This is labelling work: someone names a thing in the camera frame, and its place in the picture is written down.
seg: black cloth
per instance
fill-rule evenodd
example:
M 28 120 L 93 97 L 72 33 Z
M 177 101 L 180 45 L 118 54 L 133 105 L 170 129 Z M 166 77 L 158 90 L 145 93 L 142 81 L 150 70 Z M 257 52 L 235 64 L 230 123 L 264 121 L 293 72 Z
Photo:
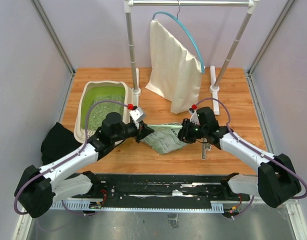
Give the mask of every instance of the black cloth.
M 42 165 L 50 164 L 81 146 L 74 134 L 59 122 L 50 129 L 41 144 Z

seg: wooden table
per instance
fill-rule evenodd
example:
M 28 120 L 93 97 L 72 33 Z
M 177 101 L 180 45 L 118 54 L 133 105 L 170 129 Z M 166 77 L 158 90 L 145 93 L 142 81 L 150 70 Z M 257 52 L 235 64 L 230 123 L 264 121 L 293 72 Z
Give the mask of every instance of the wooden table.
M 145 111 L 147 124 L 182 123 L 188 118 L 188 112 L 173 114 L 171 102 L 145 88 L 149 81 L 151 68 L 140 68 L 140 106 Z M 62 124 L 74 131 L 78 105 L 85 84 L 89 81 L 123 81 L 132 88 L 130 68 L 79 68 L 76 72 Z M 209 70 L 202 77 L 200 99 L 210 97 Z M 242 138 L 259 148 L 265 149 L 261 129 L 255 113 L 244 71 L 240 68 L 228 69 L 220 83 L 219 99 L 227 106 L 231 114 L 230 127 Z M 211 101 L 199 105 L 212 106 Z M 220 125 L 224 125 L 227 114 L 220 108 L 217 116 Z M 159 155 L 148 145 L 128 139 L 109 155 L 96 163 L 90 164 L 81 171 L 94 173 L 146 173 L 146 174 L 255 174 L 244 162 L 235 156 L 212 147 L 207 152 L 207 159 L 202 160 L 202 144 L 194 143 L 165 155 Z

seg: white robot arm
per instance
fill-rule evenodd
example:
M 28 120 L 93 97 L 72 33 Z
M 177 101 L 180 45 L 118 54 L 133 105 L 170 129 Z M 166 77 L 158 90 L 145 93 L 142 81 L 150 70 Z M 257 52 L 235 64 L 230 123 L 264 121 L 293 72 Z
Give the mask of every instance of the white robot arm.
M 297 178 L 269 161 L 274 159 L 295 172 L 289 157 L 265 152 L 243 140 L 230 128 L 219 126 L 209 107 L 193 112 L 197 117 L 195 121 L 185 118 L 182 122 L 178 134 L 181 141 L 191 144 L 205 138 L 208 143 L 233 154 L 257 172 L 257 176 L 232 173 L 224 177 L 220 183 L 226 197 L 230 199 L 237 194 L 260 196 L 266 204 L 276 208 L 301 191 Z M 26 168 L 14 193 L 16 200 L 32 218 L 37 218 L 60 200 L 79 194 L 94 197 L 103 183 L 92 172 L 67 178 L 106 156 L 115 148 L 115 142 L 131 137 L 139 142 L 154 132 L 142 121 L 145 114 L 141 108 L 131 111 L 130 116 L 132 122 L 124 124 L 118 113 L 111 112 L 88 142 L 74 152 L 41 168 L 33 165 Z

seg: cat litter box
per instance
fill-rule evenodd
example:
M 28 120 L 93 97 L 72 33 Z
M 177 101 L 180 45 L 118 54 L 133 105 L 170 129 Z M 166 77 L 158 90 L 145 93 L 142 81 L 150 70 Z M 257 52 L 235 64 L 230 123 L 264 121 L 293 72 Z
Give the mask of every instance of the cat litter box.
M 74 138 L 80 142 L 85 142 L 85 119 L 89 108 L 96 102 L 102 100 L 114 100 L 124 104 L 133 104 L 134 95 L 122 81 L 90 81 L 83 89 L 79 102 L 78 114 L 74 126 Z M 88 121 L 88 136 L 92 136 L 106 115 L 111 112 L 121 114 L 122 121 L 127 124 L 130 122 L 129 110 L 119 104 L 103 102 L 95 106 L 90 113 Z

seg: white wall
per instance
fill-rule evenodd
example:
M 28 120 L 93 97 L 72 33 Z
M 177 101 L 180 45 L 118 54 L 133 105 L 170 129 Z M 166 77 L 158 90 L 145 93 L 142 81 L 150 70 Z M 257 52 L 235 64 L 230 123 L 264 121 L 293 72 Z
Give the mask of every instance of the white wall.
M 40 145 L 57 121 L 70 80 L 29 0 L 0 1 L 0 239 L 18 220 L 14 192 L 40 164 Z
M 130 67 L 123 0 L 40 0 L 70 61 L 77 67 Z M 261 0 L 240 41 L 230 67 L 247 69 L 254 60 L 286 0 Z M 177 6 L 132 8 L 138 67 L 150 67 L 149 25 L 153 14 Z M 189 29 L 206 66 L 221 67 L 245 17 L 245 7 L 186 6 L 179 20 Z M 188 37 L 171 18 L 157 19 L 196 54 Z
M 297 1 L 253 77 L 275 152 L 307 182 L 307 0 Z M 307 222 L 307 198 L 301 206 Z

